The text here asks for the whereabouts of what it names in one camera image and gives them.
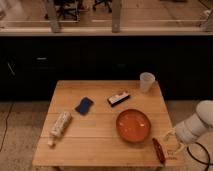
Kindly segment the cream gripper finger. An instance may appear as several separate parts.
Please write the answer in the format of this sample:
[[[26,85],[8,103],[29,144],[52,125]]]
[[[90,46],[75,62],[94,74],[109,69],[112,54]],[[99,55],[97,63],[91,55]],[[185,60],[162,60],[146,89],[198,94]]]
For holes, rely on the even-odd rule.
[[[175,129],[169,130],[164,136],[163,140],[168,141],[170,137],[175,136]]]

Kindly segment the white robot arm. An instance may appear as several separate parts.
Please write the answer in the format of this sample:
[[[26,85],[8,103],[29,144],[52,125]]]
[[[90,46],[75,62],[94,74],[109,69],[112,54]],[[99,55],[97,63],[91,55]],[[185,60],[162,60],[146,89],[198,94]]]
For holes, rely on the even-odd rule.
[[[213,130],[213,100],[203,100],[197,104],[194,114],[170,129],[164,139],[176,136],[181,143],[191,144],[210,130]]]

